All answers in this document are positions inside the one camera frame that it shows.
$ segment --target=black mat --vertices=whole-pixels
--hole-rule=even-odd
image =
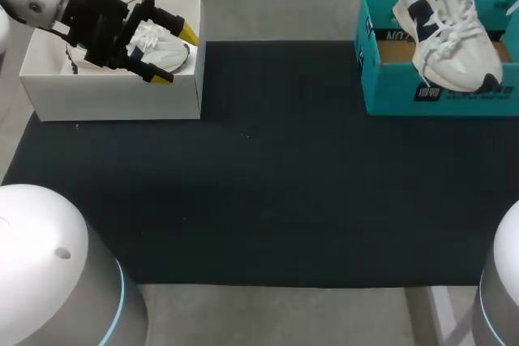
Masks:
[[[477,284],[519,198],[517,119],[369,117],[349,42],[210,43],[203,107],[33,116],[4,184],[65,195],[140,283]]]

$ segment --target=white sneaker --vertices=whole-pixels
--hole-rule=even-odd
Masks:
[[[161,26],[141,24],[131,38],[127,46],[128,55],[139,49],[143,52],[142,62],[151,63],[163,70],[172,72],[178,69],[189,56],[189,46],[176,36],[169,34]],[[67,45],[71,61],[81,68],[97,68],[96,65],[86,61],[85,49],[71,48]]]
[[[416,42],[413,64],[426,83],[474,92],[503,80],[499,54],[474,0],[399,0],[393,14]]]

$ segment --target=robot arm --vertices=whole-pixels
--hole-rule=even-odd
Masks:
[[[130,16],[128,5],[121,0],[0,0],[6,13],[19,23],[60,36],[73,47],[83,46],[85,60],[97,66],[127,69],[144,81],[173,81],[173,76],[140,61],[139,53],[127,52],[141,21],[151,20],[174,36],[198,45],[198,37],[184,18],[155,7],[154,0],[142,0]],[[56,22],[70,28],[67,34],[53,29]]]

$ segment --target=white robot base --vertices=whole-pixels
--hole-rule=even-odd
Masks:
[[[474,299],[472,334],[478,346],[519,344],[519,202],[495,234]]]
[[[136,286],[79,210],[38,186],[0,187],[0,344],[144,346]]]

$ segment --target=shoebox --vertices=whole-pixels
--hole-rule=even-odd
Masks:
[[[519,11],[516,0],[475,0],[479,20],[503,62],[503,83],[477,92],[427,85],[414,68],[414,41],[392,14],[398,0],[362,0],[355,50],[371,115],[519,116]]]
[[[199,46],[189,45],[189,57],[174,72],[173,83],[146,83],[131,72],[109,68],[81,68],[75,75],[65,41],[35,30],[19,76],[42,121],[200,118],[205,62],[202,1],[155,2],[156,7],[182,16],[199,36]],[[65,32],[62,25],[56,28]]]

